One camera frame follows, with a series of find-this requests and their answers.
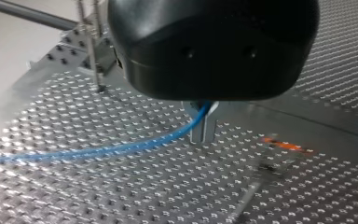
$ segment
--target black housing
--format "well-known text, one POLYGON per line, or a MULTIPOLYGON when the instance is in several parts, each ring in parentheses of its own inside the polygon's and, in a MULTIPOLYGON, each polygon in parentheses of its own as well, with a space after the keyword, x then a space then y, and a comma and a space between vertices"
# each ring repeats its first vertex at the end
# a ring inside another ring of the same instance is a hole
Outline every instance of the black housing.
POLYGON ((109 0, 127 80, 167 100, 261 100, 290 89, 317 33, 316 0, 109 0))

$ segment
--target screw hole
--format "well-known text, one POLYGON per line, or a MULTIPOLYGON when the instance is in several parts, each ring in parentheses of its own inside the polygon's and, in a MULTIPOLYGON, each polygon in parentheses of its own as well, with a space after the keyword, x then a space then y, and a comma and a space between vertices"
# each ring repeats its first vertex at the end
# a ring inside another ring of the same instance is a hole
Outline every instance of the screw hole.
POLYGON ((182 48, 182 54, 188 59, 192 59, 194 57, 195 52, 196 51, 193 50, 191 47, 182 48))
POLYGON ((243 57, 246 57, 246 58, 255 58, 257 54, 257 49, 255 47, 245 47, 242 51, 242 55, 243 57))

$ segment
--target black plastic cover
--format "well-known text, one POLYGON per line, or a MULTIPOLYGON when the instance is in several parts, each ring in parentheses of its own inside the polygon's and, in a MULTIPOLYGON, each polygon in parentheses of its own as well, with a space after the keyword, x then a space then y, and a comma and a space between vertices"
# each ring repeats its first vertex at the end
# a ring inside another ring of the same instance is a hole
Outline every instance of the black plastic cover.
POLYGON ((316 0, 109 0, 127 80, 167 100, 261 100, 290 89, 316 36, 316 0))

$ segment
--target silver rod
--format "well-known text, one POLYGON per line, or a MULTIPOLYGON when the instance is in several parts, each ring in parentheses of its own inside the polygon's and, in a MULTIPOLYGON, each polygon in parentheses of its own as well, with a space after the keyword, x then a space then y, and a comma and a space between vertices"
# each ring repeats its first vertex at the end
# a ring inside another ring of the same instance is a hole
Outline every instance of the silver rod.
POLYGON ((27 21, 37 22, 59 30, 67 31, 76 28, 75 21, 70 21, 62 17, 54 16, 46 12, 3 0, 0 0, 0 12, 25 19, 27 21))
POLYGON ((92 7, 93 7, 93 13, 92 13, 92 17, 93 17, 93 25, 94 25, 94 29, 95 29, 95 35, 100 38, 103 33, 102 33, 102 26, 101 26, 101 13, 100 13, 100 8, 99 8, 99 0, 92 0, 92 7))
POLYGON ((76 0, 76 2, 79 16, 80 31, 83 32, 86 36, 87 52, 89 54, 89 65, 94 76, 94 82, 97 85, 98 90, 100 90, 103 84, 101 74, 98 71, 97 60, 95 58, 95 40, 86 22, 83 0, 76 0))
POLYGON ((251 201, 255 197, 255 194, 258 191, 260 191, 262 185, 263 184, 261 181, 253 182, 249 186, 249 188, 245 192, 245 194, 243 195, 243 197, 241 199, 241 203, 238 205, 238 207, 235 209, 235 211, 233 213, 231 213, 231 216, 229 216, 229 218, 231 218, 234 221, 237 217, 239 217, 245 211, 245 209, 248 207, 248 205, 251 203, 251 201))

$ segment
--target blue cable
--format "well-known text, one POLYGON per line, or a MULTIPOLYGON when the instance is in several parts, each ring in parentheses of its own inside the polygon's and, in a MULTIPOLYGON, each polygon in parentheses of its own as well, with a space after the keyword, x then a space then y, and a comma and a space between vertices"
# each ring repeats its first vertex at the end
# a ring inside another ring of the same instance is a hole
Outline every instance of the blue cable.
POLYGON ((124 153, 137 152, 153 147, 160 147, 164 144, 168 144, 171 141, 183 137, 189 133, 194 127, 196 127, 202 119, 206 116, 209 111, 210 104, 205 104, 200 110, 197 117, 191 120, 186 126, 176 130, 173 133, 163 135, 160 137, 152 138, 140 143, 129 143, 118 147, 99 147, 99 148, 89 148, 76 151, 61 151, 61 152, 51 152, 46 154, 20 154, 12 156, 2 156, 0 157, 0 162, 2 161, 62 161, 62 160, 71 160, 71 159, 86 159, 86 158, 96 158, 101 156, 106 156, 109 154, 120 155, 124 153))

